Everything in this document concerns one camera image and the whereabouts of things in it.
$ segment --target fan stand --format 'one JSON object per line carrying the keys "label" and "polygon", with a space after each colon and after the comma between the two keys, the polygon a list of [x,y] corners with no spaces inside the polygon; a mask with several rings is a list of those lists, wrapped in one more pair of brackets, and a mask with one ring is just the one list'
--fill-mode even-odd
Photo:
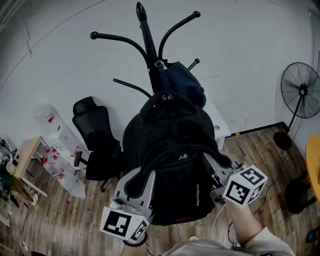
{"label": "fan stand", "polygon": [[274,140],[275,144],[282,150],[289,150],[291,148],[292,142],[291,142],[291,139],[290,139],[288,133],[289,133],[291,125],[293,124],[294,119],[297,115],[301,100],[303,97],[305,97],[307,95],[307,93],[308,93],[308,89],[307,89],[306,84],[305,83],[301,84],[299,87],[300,98],[299,98],[298,104],[296,105],[293,117],[292,117],[291,122],[288,127],[288,130],[286,132],[277,131],[273,136],[273,140]]}

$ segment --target black chair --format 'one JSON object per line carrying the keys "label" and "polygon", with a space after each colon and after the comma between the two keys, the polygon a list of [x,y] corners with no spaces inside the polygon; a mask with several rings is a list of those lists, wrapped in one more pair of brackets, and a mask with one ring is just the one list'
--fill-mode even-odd
{"label": "black chair", "polygon": [[120,179],[119,174],[126,169],[125,158],[121,152],[120,142],[111,132],[108,110],[105,106],[97,106],[92,97],[79,100],[73,106],[72,122],[80,132],[90,153],[88,161],[78,152],[74,166],[82,162],[86,165],[85,177],[91,181],[104,181],[104,186],[113,177]]}
{"label": "black chair", "polygon": [[41,254],[41,253],[39,253],[39,252],[32,251],[32,252],[31,252],[31,256],[46,256],[46,255]]}
{"label": "black chair", "polygon": [[311,188],[311,184],[304,182],[307,176],[308,172],[305,170],[298,178],[290,180],[285,188],[285,204],[292,214],[302,213],[305,208],[317,201],[315,196],[309,199],[308,190]]}

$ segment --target chair headrest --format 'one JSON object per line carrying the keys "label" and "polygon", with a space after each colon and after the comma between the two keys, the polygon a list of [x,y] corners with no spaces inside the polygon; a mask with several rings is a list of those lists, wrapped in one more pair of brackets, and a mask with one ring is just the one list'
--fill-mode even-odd
{"label": "chair headrest", "polygon": [[83,98],[79,101],[77,101],[74,105],[73,105],[73,114],[75,116],[79,116],[81,115],[83,112],[87,112],[87,111],[93,111],[97,108],[98,106],[96,105],[96,103],[94,102],[93,97],[86,97]]}

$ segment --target electric fan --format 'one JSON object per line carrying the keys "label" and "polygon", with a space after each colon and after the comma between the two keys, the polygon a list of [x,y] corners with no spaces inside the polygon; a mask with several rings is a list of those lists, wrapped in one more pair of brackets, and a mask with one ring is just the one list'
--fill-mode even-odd
{"label": "electric fan", "polygon": [[273,139],[279,148],[288,150],[291,147],[288,133],[295,117],[312,118],[320,111],[320,77],[308,64],[292,63],[283,72],[281,93],[293,117],[288,130],[276,132]]}

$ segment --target chair armrest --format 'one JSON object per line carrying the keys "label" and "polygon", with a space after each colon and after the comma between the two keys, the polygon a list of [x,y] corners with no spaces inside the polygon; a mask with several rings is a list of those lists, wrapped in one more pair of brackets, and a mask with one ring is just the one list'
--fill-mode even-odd
{"label": "chair armrest", "polygon": [[82,151],[79,151],[74,158],[74,167],[78,167],[81,162]]}

